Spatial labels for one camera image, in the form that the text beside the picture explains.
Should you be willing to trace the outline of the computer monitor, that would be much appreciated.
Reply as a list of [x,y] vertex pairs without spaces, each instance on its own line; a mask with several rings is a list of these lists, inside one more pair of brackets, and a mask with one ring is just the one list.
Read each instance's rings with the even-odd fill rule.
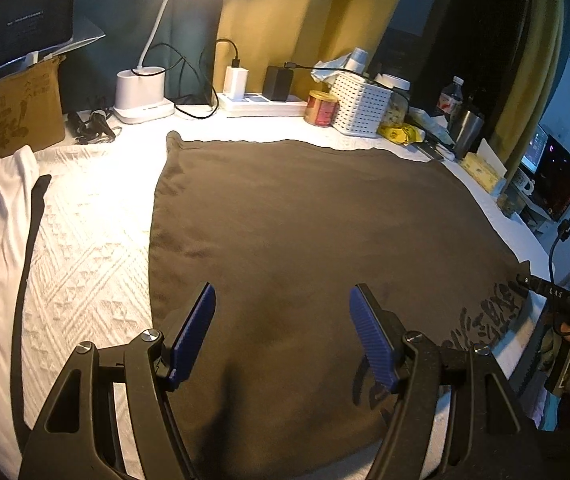
[[521,157],[520,166],[528,174],[535,174],[547,146],[548,134],[543,125],[537,125],[526,151]]

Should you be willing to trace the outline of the yellow curtain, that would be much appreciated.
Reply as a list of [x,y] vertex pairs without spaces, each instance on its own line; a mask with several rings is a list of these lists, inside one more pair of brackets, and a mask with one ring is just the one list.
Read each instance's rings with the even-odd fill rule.
[[374,54],[399,1],[224,0],[219,35],[237,44],[246,90],[259,92],[270,65]]

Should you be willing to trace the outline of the white charger adapter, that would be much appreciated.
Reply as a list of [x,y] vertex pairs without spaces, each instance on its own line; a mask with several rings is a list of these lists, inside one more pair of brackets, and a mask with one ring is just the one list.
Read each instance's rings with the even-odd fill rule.
[[223,94],[231,101],[241,101],[245,96],[248,70],[240,66],[227,66]]

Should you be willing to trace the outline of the dark green curtain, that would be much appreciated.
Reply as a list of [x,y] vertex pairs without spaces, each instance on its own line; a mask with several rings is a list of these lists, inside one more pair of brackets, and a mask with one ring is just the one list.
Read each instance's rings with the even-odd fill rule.
[[[64,112],[114,104],[117,72],[137,65],[162,0],[76,0],[105,37],[67,55],[59,70]],[[181,105],[211,101],[213,50],[223,0],[169,0],[145,64],[166,67],[166,96]]]

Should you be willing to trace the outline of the plastic water bottle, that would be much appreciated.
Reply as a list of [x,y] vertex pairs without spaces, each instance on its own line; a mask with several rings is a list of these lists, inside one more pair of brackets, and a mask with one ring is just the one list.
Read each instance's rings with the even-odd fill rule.
[[445,117],[447,122],[463,103],[463,78],[454,76],[452,82],[445,86],[439,96],[436,113]]

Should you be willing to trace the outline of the white textured bed cover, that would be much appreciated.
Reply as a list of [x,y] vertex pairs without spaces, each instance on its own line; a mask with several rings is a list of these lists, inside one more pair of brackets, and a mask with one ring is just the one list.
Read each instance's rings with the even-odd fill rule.
[[[380,148],[413,162],[430,162],[414,148],[351,138],[300,118],[166,119],[125,128],[114,143],[67,144],[39,151],[38,166],[50,184],[22,310],[26,422],[35,421],[75,344],[85,339],[101,347],[124,344],[145,328],[159,325],[150,307],[149,241],[156,186],[171,132],[186,141],[299,141],[337,151]],[[468,188],[493,229],[518,258],[529,263],[529,271],[544,273],[545,250],[524,222],[501,214],[495,200],[460,167],[450,162],[441,165]],[[491,346],[506,373],[516,367],[542,308],[534,298],[522,302],[518,318]],[[378,441],[297,477],[361,479]]]

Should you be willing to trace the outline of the white perforated plastic basket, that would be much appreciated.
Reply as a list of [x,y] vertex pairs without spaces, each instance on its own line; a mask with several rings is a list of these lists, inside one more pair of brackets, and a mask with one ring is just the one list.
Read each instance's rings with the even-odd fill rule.
[[376,138],[392,91],[352,74],[339,75],[330,94],[338,100],[332,126],[345,136]]

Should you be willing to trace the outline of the red gold tin can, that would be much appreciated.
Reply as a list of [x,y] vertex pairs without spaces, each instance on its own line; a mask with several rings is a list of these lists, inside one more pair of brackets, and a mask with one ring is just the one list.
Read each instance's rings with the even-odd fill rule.
[[332,124],[338,103],[338,99],[330,93],[311,90],[303,119],[312,126],[329,127]]

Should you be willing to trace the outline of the black computer tower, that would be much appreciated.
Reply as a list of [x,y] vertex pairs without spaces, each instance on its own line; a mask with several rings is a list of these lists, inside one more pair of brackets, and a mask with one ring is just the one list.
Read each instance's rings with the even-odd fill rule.
[[534,173],[532,197],[556,222],[570,207],[570,153],[554,136],[548,136],[545,142]]

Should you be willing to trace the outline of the black laptop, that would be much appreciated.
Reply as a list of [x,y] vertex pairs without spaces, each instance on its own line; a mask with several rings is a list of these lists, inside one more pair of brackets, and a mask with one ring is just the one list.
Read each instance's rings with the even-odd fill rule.
[[83,48],[105,37],[76,0],[0,0],[0,75],[25,66],[34,55],[48,56]]

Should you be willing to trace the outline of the brown cardboard box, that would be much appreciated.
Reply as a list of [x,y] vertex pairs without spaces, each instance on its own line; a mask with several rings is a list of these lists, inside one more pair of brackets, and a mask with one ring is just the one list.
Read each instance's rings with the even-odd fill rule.
[[0,79],[0,157],[27,145],[39,151],[64,140],[59,92],[62,55]]

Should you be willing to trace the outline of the olive brown printed t-shirt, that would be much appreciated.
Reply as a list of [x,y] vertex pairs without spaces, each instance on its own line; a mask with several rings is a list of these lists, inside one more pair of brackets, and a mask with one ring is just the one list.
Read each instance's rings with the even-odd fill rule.
[[494,346],[529,271],[438,162],[299,141],[166,138],[149,241],[156,324],[201,284],[216,308],[170,397],[204,479],[288,479],[378,441],[394,404],[367,370],[349,297],[367,285],[445,347]]

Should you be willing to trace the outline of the white desk lamp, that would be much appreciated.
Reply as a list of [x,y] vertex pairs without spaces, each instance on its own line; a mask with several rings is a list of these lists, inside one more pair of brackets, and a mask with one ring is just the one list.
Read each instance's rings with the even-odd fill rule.
[[174,114],[174,104],[164,96],[167,68],[145,66],[145,58],[156,38],[170,0],[161,0],[154,24],[136,66],[117,73],[114,114],[125,125],[162,119]]

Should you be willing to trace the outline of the white mug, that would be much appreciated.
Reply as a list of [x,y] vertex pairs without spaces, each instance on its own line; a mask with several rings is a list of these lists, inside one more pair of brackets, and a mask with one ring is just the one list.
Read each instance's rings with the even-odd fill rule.
[[516,170],[512,179],[512,185],[525,196],[530,196],[534,190],[534,181],[521,168]]

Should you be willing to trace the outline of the steel tumbler cup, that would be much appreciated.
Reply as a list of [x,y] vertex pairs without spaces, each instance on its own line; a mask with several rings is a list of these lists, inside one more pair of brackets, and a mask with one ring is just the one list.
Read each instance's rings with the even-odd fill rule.
[[470,150],[471,144],[477,139],[484,119],[461,107],[450,120],[450,135],[454,140],[454,155],[458,160],[463,159]]

